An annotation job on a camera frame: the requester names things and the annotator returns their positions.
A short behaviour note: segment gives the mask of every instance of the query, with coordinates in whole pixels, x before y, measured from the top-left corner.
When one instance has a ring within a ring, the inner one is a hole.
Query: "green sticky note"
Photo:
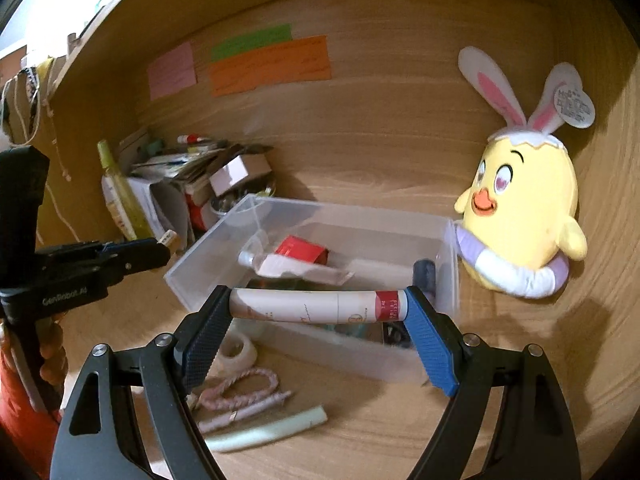
[[[242,54],[254,48],[260,48],[274,43],[282,43],[283,41],[291,41],[291,25],[278,25],[277,27],[265,28],[249,32],[242,36],[229,38],[222,43],[217,44],[211,51],[211,60],[220,61],[227,57]]]

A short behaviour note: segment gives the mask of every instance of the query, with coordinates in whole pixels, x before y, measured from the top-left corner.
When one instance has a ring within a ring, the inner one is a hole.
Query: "light green tube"
[[[316,406],[306,410],[306,412],[300,412],[258,428],[210,436],[205,439],[205,442],[211,452],[228,453],[247,447],[268,444],[308,430],[326,421],[327,417],[324,409],[322,406]]]

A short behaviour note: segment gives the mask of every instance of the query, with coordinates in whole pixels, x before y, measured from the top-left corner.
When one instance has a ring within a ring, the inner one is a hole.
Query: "yellow bottle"
[[[145,213],[133,194],[127,178],[113,160],[106,140],[98,142],[98,154],[104,169],[104,181],[111,195],[111,200],[106,201],[107,208],[116,225],[127,240],[153,238],[154,234],[146,221]]]

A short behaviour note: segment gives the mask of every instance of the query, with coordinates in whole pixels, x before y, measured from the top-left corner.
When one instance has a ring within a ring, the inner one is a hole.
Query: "plush toy tag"
[[[575,128],[588,128],[596,118],[590,97],[569,85],[558,87],[554,94],[554,106],[562,120]]]

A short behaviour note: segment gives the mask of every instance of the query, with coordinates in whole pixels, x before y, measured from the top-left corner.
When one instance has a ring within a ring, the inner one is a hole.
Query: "orange sticky note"
[[[284,41],[211,64],[213,95],[246,92],[260,85],[331,79],[326,36]]]

